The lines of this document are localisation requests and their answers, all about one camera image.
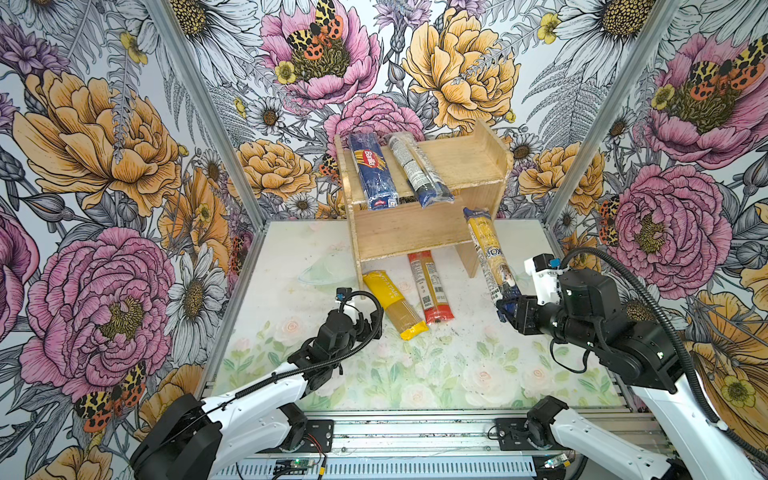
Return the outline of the yellow blue spaghetti bag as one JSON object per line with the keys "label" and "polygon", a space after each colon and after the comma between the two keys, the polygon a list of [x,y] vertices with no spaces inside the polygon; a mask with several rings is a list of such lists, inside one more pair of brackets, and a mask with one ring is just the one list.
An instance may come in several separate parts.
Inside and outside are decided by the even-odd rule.
{"label": "yellow blue spaghetti bag", "polygon": [[473,210],[465,207],[463,214],[483,269],[493,304],[497,310],[517,308],[519,302],[509,305],[504,305],[500,302],[503,289],[519,289],[519,287],[515,281],[512,269],[503,254],[490,212],[485,209]]}

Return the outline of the blue Barilla pasta box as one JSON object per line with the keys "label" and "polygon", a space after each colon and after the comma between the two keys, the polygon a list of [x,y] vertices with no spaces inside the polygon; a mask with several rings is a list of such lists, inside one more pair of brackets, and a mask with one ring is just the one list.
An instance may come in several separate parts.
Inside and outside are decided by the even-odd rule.
{"label": "blue Barilla pasta box", "polygon": [[371,210],[397,207],[399,196],[377,135],[372,132],[352,133],[348,143],[368,207]]}

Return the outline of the clear blue-end spaghetti bag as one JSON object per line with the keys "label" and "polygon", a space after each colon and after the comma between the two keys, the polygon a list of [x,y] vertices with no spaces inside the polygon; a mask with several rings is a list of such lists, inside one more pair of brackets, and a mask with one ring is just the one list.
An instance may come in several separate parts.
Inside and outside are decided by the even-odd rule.
{"label": "clear blue-end spaghetti bag", "polygon": [[422,208],[454,202],[451,190],[410,132],[390,134],[387,144]]}

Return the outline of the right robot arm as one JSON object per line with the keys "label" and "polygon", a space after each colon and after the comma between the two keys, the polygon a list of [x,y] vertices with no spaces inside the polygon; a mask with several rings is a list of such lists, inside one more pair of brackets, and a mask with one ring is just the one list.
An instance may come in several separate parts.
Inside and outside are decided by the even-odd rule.
{"label": "right robot arm", "polygon": [[732,439],[732,429],[697,400],[695,373],[657,323],[637,322],[621,304],[615,281],[593,270],[564,270],[527,261],[535,292],[498,307],[522,335],[547,335],[553,345],[594,355],[650,410],[674,456],[650,452],[603,429],[565,401],[547,396],[526,415],[520,432],[501,438],[541,450],[573,450],[622,479],[758,479],[754,455]]}

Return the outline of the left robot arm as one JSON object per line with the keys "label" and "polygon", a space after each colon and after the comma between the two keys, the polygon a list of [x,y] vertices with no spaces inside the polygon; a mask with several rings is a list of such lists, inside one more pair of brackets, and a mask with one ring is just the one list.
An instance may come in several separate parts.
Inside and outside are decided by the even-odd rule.
{"label": "left robot arm", "polygon": [[137,479],[207,479],[265,450],[293,450],[306,432],[299,400],[342,373],[382,332],[384,310],[338,300],[318,333],[271,373],[218,396],[175,399],[130,458]]}

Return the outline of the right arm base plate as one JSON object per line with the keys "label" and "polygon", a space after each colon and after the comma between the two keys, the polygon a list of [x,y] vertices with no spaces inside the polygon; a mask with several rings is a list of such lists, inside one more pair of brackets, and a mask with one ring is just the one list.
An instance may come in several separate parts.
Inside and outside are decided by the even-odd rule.
{"label": "right arm base plate", "polygon": [[555,440],[550,425],[538,420],[497,418],[494,432],[501,451],[569,450]]}

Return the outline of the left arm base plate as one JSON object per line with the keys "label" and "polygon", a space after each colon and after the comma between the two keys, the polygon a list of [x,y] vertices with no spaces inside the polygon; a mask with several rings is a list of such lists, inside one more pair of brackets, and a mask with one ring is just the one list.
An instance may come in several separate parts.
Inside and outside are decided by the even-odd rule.
{"label": "left arm base plate", "polygon": [[330,419],[308,420],[303,427],[291,426],[286,438],[276,447],[262,453],[330,453],[333,446],[335,422]]}

